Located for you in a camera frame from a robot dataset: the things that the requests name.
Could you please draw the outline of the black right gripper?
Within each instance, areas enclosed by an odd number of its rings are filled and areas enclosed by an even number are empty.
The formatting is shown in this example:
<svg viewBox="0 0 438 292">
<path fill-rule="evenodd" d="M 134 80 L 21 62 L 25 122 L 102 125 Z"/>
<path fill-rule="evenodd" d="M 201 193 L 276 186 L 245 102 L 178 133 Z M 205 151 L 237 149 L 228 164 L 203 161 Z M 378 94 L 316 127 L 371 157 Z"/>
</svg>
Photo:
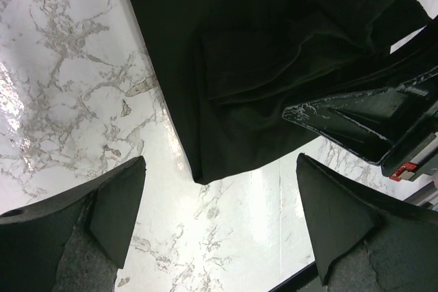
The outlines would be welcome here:
<svg viewBox="0 0 438 292">
<path fill-rule="evenodd" d="M 437 153 L 437 22 L 392 54 L 335 72 L 328 87 L 286 107 L 283 118 L 411 180 Z"/>
</svg>

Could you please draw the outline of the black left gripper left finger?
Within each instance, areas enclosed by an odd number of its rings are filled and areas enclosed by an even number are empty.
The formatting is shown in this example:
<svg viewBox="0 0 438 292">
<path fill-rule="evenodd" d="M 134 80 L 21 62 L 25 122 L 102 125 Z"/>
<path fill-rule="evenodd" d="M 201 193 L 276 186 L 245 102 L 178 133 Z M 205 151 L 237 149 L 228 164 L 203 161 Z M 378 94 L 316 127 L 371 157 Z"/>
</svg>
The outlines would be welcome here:
<svg viewBox="0 0 438 292">
<path fill-rule="evenodd" d="M 96 179 L 1 214 L 2 291 L 114 291 L 146 177 L 135 157 Z"/>
</svg>

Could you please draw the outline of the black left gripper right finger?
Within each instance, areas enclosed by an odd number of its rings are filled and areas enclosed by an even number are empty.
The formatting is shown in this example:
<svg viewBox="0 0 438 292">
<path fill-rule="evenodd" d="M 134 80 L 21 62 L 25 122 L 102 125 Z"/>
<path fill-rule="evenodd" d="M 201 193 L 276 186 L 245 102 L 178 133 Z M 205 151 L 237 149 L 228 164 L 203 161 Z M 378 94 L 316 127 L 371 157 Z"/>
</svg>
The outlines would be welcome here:
<svg viewBox="0 0 438 292">
<path fill-rule="evenodd" d="M 300 154 L 296 175 L 327 291 L 436 291 L 437 212 L 392 198 Z"/>
</svg>

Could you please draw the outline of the black printed t-shirt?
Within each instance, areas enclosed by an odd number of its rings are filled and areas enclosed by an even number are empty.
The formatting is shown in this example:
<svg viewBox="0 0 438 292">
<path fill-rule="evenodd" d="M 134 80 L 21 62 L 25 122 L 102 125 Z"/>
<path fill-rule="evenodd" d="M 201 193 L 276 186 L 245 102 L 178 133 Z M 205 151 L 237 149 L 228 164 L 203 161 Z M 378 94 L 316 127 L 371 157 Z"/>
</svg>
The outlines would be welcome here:
<svg viewBox="0 0 438 292">
<path fill-rule="evenodd" d="M 366 75 L 430 20 L 417 0 L 130 0 L 194 181 L 315 139 L 284 109 Z"/>
</svg>

